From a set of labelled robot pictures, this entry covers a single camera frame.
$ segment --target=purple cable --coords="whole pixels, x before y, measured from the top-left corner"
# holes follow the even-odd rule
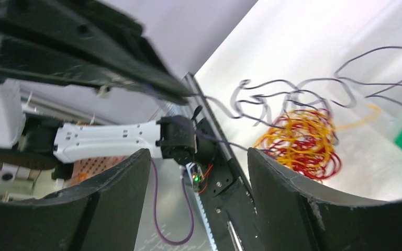
[[[155,173],[155,189],[153,192],[153,221],[155,223],[155,229],[157,231],[157,234],[159,236],[159,238],[172,246],[181,246],[184,245],[188,242],[188,240],[192,237],[193,235],[193,229],[195,226],[194,220],[193,220],[193,212],[192,212],[192,207],[190,206],[190,202],[188,200],[188,196],[187,196],[187,191],[186,191],[186,187],[184,184],[184,180],[181,179],[181,186],[183,188],[183,194],[184,194],[184,199],[186,200],[186,204],[187,204],[187,209],[189,211],[190,214],[190,221],[191,221],[191,225],[190,225],[190,231],[187,235],[187,237],[185,237],[182,241],[179,242],[175,242],[175,241],[171,241],[169,239],[167,239],[161,232],[161,230],[159,229],[158,226],[158,218],[157,218],[157,204],[158,204],[158,170],[157,170],[157,166],[155,165],[155,162],[153,160],[151,160],[152,162],[152,167],[153,167],[153,172]]]

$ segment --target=purple wire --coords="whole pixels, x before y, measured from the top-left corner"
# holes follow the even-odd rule
[[[190,206],[190,202],[189,202],[189,200],[188,200],[188,196],[187,196],[187,191],[186,191],[186,187],[185,187],[185,184],[184,184],[184,180],[181,179],[181,187],[183,188],[184,199],[185,199],[185,201],[186,201],[187,209],[188,209],[189,214],[190,214],[190,221],[191,221],[191,224],[190,224],[190,231],[189,231],[187,237],[185,237],[183,240],[181,240],[181,241],[179,241],[179,242],[175,242],[175,241],[171,241],[171,240],[167,239],[167,238],[162,234],[162,232],[161,232],[161,230],[159,229],[159,226],[158,226],[158,217],[157,217],[157,205],[158,205],[158,170],[157,170],[157,166],[156,166],[156,164],[155,164],[155,162],[154,162],[153,160],[151,160],[151,163],[152,163],[152,167],[153,167],[153,172],[155,173],[155,182],[154,182],[154,183],[155,183],[155,188],[154,188],[154,191],[153,191],[153,221],[154,221],[154,224],[155,224],[155,229],[156,229],[156,231],[157,231],[157,234],[158,234],[159,238],[160,238],[163,242],[165,242],[165,243],[167,243],[167,244],[169,244],[169,245],[172,245],[172,246],[181,246],[181,245],[184,245],[184,244],[186,244],[186,243],[190,240],[190,238],[192,238],[193,229],[194,229],[194,226],[195,226],[195,223],[194,223],[194,220],[193,220],[192,207]]]

